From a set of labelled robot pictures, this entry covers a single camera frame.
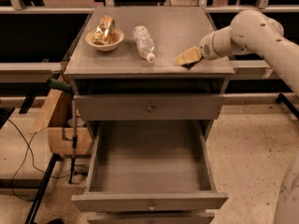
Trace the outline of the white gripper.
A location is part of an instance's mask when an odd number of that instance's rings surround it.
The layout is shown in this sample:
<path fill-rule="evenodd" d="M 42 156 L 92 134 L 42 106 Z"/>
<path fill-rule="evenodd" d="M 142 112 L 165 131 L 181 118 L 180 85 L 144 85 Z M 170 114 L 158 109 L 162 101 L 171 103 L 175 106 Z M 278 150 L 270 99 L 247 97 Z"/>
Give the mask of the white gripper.
<path fill-rule="evenodd" d="M 185 65 L 189 63 L 199 62 L 202 56 L 211 61 L 219 59 L 221 54 L 218 44 L 218 36 L 216 32 L 205 35 L 200 41 L 200 49 L 192 47 L 185 50 L 175 58 L 177 65 Z"/>

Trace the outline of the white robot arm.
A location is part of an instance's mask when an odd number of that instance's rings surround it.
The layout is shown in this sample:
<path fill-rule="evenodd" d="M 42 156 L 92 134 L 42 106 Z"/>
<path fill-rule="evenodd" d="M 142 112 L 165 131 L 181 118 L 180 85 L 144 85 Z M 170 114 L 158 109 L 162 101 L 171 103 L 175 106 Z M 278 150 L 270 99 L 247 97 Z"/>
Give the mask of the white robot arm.
<path fill-rule="evenodd" d="M 244 10 L 229 26 L 212 32 L 176 57 L 187 65 L 229 55 L 255 53 L 299 96 L 299 45 L 283 36 L 282 25 L 257 10 Z M 295 155 L 281 183 L 273 224 L 299 224 L 299 155 Z"/>

